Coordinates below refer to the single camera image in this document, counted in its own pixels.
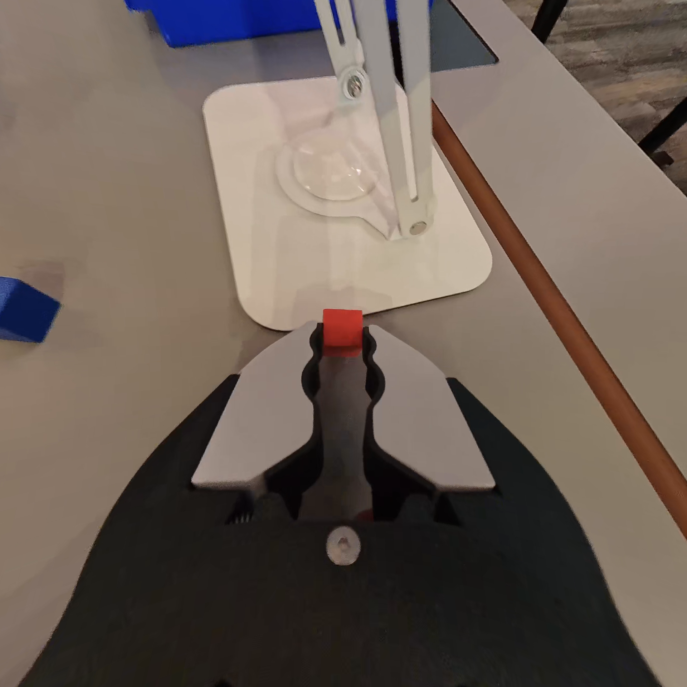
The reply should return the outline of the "blue plastic bin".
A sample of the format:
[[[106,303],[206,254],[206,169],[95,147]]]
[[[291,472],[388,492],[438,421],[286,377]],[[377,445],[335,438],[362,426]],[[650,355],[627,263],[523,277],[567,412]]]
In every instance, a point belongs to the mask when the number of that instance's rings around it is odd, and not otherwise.
[[[149,14],[170,47],[248,40],[321,28],[313,1],[125,1]]]

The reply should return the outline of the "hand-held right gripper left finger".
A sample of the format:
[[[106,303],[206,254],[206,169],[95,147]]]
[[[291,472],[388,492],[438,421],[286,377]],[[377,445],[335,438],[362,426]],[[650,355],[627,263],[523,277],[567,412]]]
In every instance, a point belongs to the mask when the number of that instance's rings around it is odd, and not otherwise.
[[[297,520],[323,470],[323,324],[306,322],[253,358],[236,383],[194,471],[195,488],[277,494]]]

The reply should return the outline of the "small red wooden cube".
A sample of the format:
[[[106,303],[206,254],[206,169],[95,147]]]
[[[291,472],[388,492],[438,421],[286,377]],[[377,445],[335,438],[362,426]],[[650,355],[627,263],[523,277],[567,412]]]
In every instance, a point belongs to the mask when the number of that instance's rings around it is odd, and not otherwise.
[[[322,348],[326,357],[356,357],[363,348],[364,315],[361,310],[325,308],[322,313]]]

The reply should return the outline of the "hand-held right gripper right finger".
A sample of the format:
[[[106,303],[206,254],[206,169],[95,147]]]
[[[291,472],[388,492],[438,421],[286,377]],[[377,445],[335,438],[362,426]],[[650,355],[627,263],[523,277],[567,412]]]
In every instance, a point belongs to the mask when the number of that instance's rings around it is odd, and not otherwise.
[[[395,520],[407,499],[488,493],[494,476],[449,379],[424,354],[380,326],[363,331],[364,475],[376,521]]]

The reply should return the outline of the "black chair base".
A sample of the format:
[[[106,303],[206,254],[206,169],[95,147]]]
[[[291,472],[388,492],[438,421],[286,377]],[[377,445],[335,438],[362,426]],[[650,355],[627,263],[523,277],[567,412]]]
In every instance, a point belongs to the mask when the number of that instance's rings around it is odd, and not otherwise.
[[[555,24],[560,19],[568,1],[542,1],[531,32],[537,40],[545,44]],[[686,98],[683,98],[657,125],[655,125],[639,142],[639,148],[662,169],[671,166],[674,159],[662,150],[678,130],[686,124]]]

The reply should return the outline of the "black flat device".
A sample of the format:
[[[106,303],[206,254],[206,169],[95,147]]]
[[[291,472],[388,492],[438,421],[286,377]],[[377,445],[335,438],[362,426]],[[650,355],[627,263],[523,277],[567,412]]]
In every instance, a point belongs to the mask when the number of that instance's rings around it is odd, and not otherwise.
[[[500,61],[464,14],[451,1],[427,5],[427,45],[431,73],[487,67]]]

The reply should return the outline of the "small blue wooden cube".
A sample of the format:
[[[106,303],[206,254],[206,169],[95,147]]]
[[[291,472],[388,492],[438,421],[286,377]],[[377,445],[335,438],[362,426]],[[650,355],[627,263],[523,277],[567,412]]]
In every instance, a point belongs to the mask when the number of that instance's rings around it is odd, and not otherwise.
[[[40,344],[61,303],[20,279],[1,277],[1,339]]]

